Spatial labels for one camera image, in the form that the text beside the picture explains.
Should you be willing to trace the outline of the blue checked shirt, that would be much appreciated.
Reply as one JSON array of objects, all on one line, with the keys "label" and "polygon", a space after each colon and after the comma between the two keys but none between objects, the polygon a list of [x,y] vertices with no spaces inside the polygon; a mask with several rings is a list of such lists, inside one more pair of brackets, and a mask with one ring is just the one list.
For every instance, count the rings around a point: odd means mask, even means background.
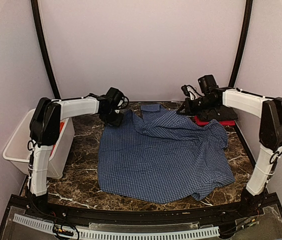
[{"label": "blue checked shirt", "polygon": [[199,201],[235,181],[218,121],[201,127],[159,104],[140,110],[104,128],[97,167],[103,192],[166,204],[188,196]]}]

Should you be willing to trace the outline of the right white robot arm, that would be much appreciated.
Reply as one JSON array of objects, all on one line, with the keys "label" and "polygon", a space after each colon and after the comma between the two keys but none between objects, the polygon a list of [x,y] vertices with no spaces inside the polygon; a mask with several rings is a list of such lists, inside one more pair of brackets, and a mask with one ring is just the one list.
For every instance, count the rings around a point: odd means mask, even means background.
[{"label": "right white robot arm", "polygon": [[282,155],[282,98],[218,86],[202,95],[196,94],[190,85],[183,85],[181,90],[186,97],[178,110],[181,115],[195,116],[202,110],[224,106],[258,119],[259,152],[245,189],[249,196],[260,195]]}]

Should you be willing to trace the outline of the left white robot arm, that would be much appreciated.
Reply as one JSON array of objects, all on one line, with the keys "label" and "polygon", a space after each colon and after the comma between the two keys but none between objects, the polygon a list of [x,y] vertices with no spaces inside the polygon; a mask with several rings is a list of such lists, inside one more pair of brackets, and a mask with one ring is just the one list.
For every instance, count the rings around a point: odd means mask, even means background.
[{"label": "left white robot arm", "polygon": [[31,197],[46,197],[48,192],[48,165],[53,146],[60,137],[60,122],[64,119],[99,115],[106,124],[118,127],[124,117],[120,110],[129,104],[129,99],[118,89],[111,87],[106,94],[67,99],[39,100],[29,124],[31,152],[28,164],[27,189]]}]

